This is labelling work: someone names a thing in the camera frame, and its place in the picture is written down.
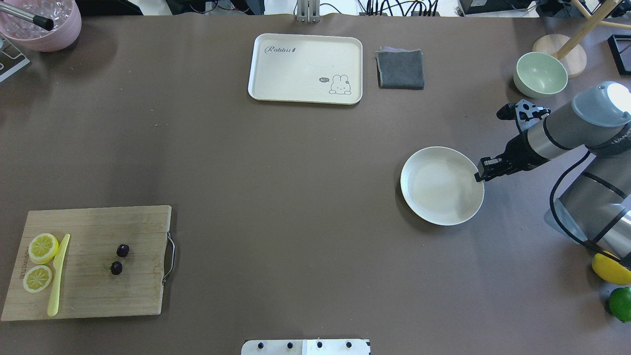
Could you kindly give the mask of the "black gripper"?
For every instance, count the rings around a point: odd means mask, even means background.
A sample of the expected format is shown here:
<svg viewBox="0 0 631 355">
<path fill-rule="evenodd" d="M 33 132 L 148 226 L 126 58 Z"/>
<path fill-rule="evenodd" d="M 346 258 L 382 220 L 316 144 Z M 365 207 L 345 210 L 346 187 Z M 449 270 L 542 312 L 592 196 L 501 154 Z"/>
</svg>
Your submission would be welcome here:
<svg viewBox="0 0 631 355">
<path fill-rule="evenodd" d="M 476 182 L 489 181 L 503 175 L 512 175 L 521 171 L 531 171 L 550 161 L 539 155 L 527 139 L 528 130 L 536 123 L 545 119 L 551 110 L 537 106 L 527 100 L 518 103 L 508 103 L 498 110 L 496 116 L 500 120 L 516 122 L 519 134 L 511 139 L 502 154 L 483 157 L 477 165 Z"/>
</svg>

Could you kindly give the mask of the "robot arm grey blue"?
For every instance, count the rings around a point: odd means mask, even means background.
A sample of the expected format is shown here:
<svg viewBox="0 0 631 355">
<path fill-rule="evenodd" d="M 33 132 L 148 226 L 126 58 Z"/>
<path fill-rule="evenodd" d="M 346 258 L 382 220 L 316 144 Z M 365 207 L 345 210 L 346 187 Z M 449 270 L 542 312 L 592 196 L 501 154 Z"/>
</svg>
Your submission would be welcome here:
<svg viewBox="0 0 631 355">
<path fill-rule="evenodd" d="M 555 183 L 545 220 L 551 227 L 593 252 L 630 267 L 631 190 L 630 91 L 604 81 L 550 110 L 529 101 L 509 103 L 496 116 L 516 123 L 518 135 L 500 155 L 478 163 L 477 181 L 531 171 L 578 147 L 581 162 L 591 159 L 566 190 L 557 196 Z"/>
</svg>

